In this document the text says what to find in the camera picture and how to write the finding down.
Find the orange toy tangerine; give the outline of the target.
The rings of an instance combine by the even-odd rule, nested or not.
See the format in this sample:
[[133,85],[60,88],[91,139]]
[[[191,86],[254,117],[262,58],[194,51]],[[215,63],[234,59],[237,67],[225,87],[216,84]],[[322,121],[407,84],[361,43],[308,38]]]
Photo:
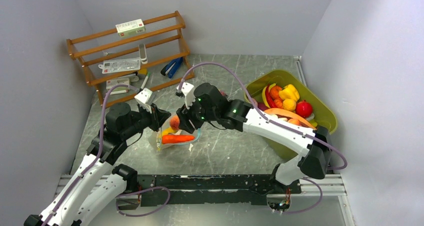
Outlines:
[[282,90],[282,88],[280,87],[280,86],[278,86],[278,85],[275,85],[275,86],[273,86],[272,88],[270,88],[270,90],[269,90],[269,94],[270,94],[270,96],[271,96],[271,98],[273,99],[273,100],[275,100],[275,99],[279,99],[280,98],[280,96],[279,96],[279,92]]
[[274,99],[274,104],[276,108],[283,108],[283,100],[281,98]]

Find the wooden three-tier rack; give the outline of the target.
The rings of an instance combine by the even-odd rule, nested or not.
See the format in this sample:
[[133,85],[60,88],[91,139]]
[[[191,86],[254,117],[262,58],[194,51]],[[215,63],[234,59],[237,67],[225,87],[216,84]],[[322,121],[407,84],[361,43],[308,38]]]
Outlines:
[[191,53],[183,36],[186,23],[179,11],[144,21],[145,30],[125,39],[78,50],[82,44],[104,37],[120,36],[117,29],[67,39],[67,51],[72,60],[81,64],[85,82],[97,93],[100,106],[111,106],[134,98],[128,89],[115,97],[105,98],[107,85],[123,76],[144,76],[133,86],[146,86],[158,91],[180,82],[191,68]]

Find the toy peach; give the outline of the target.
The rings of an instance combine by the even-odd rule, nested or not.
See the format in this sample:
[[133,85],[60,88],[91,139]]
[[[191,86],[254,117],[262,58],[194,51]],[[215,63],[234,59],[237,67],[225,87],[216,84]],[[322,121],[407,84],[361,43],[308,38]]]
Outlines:
[[301,122],[298,119],[295,119],[295,118],[289,119],[288,120],[288,123],[291,123],[291,124],[294,124],[294,125],[297,125],[297,126],[301,126],[302,125]]
[[170,121],[169,121],[169,125],[173,130],[178,131],[179,130],[179,126],[180,126],[180,119],[177,115],[174,115]]

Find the white green box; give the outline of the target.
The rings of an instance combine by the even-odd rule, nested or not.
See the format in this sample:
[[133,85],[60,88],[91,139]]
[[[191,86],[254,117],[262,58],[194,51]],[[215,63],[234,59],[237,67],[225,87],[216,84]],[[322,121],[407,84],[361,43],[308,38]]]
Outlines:
[[117,34],[120,38],[128,38],[139,35],[146,31],[145,25],[141,19],[115,25]]

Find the flat white package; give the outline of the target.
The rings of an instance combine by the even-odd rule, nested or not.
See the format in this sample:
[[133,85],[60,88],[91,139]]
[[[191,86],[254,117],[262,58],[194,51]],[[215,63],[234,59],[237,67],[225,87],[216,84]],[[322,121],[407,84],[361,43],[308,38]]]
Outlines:
[[103,74],[135,71],[141,68],[140,58],[105,60],[98,67]]

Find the clear zip top bag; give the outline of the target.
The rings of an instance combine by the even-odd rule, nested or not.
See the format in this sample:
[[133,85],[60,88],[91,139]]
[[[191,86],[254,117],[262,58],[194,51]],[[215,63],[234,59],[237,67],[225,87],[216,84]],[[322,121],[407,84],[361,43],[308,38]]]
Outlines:
[[201,130],[195,129],[193,133],[180,129],[180,121],[175,113],[165,121],[159,131],[153,131],[148,137],[148,142],[157,151],[161,151],[172,146],[193,144],[200,138]]

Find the yellow toy lemon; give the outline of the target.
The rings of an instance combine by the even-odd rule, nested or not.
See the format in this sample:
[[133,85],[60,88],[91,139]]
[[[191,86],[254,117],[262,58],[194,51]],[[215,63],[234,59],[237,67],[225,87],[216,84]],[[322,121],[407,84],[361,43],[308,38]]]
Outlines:
[[282,108],[287,111],[295,111],[297,106],[297,101],[294,99],[284,99],[282,102]]

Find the yellow toy mango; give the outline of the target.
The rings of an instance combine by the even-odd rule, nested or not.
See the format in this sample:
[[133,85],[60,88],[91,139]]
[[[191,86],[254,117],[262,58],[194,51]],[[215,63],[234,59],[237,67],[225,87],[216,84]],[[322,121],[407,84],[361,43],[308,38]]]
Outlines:
[[178,129],[173,129],[172,127],[169,127],[167,129],[163,130],[161,135],[165,136],[165,135],[169,135],[169,134],[176,133],[176,132],[178,132]]

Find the olive green plastic bin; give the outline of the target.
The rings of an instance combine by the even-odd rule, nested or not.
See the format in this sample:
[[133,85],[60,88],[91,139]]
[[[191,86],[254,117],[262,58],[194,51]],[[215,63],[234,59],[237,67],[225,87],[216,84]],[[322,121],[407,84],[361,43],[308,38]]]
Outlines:
[[323,126],[332,134],[338,127],[338,121],[334,113],[300,80],[285,70],[273,70],[247,84],[246,89],[257,102],[262,102],[262,90],[267,85],[277,84],[284,87],[294,85],[300,95],[300,100],[305,100],[312,105],[314,120],[318,126]]

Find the red toy chili pepper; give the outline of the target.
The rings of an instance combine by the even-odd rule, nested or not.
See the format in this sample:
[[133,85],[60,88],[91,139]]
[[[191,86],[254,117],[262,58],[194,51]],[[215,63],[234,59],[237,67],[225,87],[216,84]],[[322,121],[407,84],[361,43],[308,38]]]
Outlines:
[[269,89],[270,89],[270,85],[267,85],[267,87],[265,88],[266,101],[267,101],[270,108],[276,108],[277,106],[276,106],[274,100],[272,99],[272,97],[270,95]]

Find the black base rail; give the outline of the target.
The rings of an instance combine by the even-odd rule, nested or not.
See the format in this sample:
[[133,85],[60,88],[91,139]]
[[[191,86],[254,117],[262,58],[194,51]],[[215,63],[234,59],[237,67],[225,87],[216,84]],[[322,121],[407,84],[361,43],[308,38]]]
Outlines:
[[139,174],[141,206],[167,204],[250,203],[267,205],[274,194],[300,194],[300,181],[286,186],[270,174],[148,175]]

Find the small white box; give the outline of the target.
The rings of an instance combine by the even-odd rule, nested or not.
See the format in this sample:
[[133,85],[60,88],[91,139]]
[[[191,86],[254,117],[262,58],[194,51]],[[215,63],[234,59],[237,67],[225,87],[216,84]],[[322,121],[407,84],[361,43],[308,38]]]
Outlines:
[[106,82],[106,91],[110,90],[116,85],[124,85],[123,87],[116,87],[115,89],[113,89],[111,95],[127,93],[129,91],[128,85],[130,85],[130,83],[131,81],[129,78],[116,78],[108,80]]

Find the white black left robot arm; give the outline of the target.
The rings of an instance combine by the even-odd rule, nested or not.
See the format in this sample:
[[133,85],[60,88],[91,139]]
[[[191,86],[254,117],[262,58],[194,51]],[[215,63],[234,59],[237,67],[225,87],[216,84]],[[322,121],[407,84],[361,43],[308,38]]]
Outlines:
[[155,104],[151,110],[117,103],[103,113],[100,130],[93,138],[71,180],[40,214],[29,215],[25,225],[89,225],[117,196],[139,191],[138,172],[115,165],[128,148],[127,140],[146,128],[158,132],[171,116]]

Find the red toy carrot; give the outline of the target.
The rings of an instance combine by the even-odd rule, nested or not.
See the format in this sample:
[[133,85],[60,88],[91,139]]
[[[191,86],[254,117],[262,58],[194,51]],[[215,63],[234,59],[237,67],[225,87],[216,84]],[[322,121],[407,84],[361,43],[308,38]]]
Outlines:
[[177,143],[185,143],[190,142],[195,139],[192,135],[165,135],[162,136],[161,142],[162,144],[177,144]]

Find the yellow toy bell pepper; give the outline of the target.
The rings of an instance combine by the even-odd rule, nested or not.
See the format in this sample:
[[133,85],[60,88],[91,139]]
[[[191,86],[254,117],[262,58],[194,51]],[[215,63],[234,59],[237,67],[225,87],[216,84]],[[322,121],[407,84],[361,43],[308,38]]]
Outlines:
[[282,100],[291,99],[297,102],[300,99],[298,90],[292,84],[284,86],[284,88],[278,92],[278,95]]

